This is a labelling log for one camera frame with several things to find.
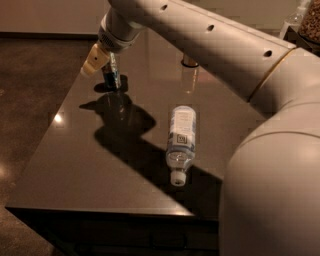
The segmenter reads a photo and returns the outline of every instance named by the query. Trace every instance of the wall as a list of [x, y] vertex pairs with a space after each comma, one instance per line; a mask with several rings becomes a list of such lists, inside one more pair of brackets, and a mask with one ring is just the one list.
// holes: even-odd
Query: wall
[[[258, 29], [280, 29], [296, 0], [185, 0]], [[107, 0], [7, 0], [0, 32], [96, 34]]]
[[107, 0], [1, 1], [1, 32], [96, 34]]

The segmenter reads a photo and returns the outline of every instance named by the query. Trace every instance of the plastic bottle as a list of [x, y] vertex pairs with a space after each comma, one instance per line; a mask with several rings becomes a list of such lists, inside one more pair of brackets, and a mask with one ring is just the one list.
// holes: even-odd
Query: plastic bottle
[[171, 170], [171, 184], [184, 186], [187, 172], [195, 157], [196, 112], [188, 106], [176, 107], [171, 116], [166, 152]]
[[283, 22], [283, 26], [281, 28], [279, 38], [284, 39], [288, 27], [296, 27], [298, 28], [303, 20], [304, 14], [306, 13], [309, 3], [311, 0], [301, 0], [299, 6], [297, 7], [296, 11], [290, 14], [288, 17], [285, 18]]

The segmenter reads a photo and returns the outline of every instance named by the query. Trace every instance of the dark floor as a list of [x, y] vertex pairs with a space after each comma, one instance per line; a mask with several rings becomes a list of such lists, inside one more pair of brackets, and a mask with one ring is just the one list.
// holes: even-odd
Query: dark floor
[[0, 38], [0, 256], [61, 256], [4, 209], [93, 41]]

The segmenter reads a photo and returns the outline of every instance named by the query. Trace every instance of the water bottle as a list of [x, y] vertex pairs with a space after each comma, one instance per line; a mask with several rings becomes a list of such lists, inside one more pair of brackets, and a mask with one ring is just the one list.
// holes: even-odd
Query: water bottle
[[171, 184], [184, 186], [195, 157], [196, 112], [188, 106], [172, 111], [166, 162], [171, 170]]

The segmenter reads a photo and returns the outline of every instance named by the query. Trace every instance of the glossy table surface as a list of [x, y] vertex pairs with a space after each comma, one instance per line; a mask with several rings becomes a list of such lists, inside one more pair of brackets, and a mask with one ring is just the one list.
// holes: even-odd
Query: glossy table surface
[[[117, 58], [121, 90], [101, 91], [101, 72], [77, 77], [7, 206], [217, 219], [228, 161], [264, 118], [201, 67], [183, 67], [150, 30]], [[183, 188], [170, 185], [165, 163], [178, 105], [197, 113]]]

